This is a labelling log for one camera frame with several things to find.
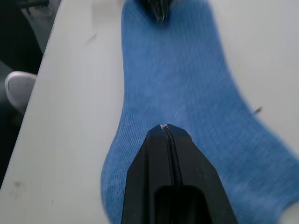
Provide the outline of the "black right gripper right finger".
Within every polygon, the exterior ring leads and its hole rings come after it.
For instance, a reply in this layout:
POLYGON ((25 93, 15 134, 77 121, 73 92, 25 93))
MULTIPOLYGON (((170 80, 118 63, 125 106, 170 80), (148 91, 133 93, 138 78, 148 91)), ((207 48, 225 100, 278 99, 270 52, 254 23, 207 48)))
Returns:
POLYGON ((234 224, 236 217, 218 173, 183 129, 168 124, 177 188, 175 224, 234 224))

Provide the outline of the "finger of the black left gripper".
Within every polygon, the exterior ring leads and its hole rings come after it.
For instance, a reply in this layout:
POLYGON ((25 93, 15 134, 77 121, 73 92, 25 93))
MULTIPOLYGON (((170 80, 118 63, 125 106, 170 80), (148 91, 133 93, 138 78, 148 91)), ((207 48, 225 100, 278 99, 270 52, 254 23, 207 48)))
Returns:
POLYGON ((161 22, 164 22, 167 19, 172 2, 173 2, 173 0, 162 0, 161 1, 161 13, 162 13, 161 22))
POLYGON ((163 4, 161 0, 139 0, 138 2, 153 20, 156 22, 163 21, 163 4))

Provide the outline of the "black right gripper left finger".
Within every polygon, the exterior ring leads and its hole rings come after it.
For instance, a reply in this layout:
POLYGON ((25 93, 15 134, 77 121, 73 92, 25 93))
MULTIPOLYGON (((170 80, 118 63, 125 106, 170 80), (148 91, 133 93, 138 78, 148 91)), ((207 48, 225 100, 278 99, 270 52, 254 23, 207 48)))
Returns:
POLYGON ((126 179, 121 223, 176 224, 178 222, 174 125, 148 131, 131 163, 126 179))

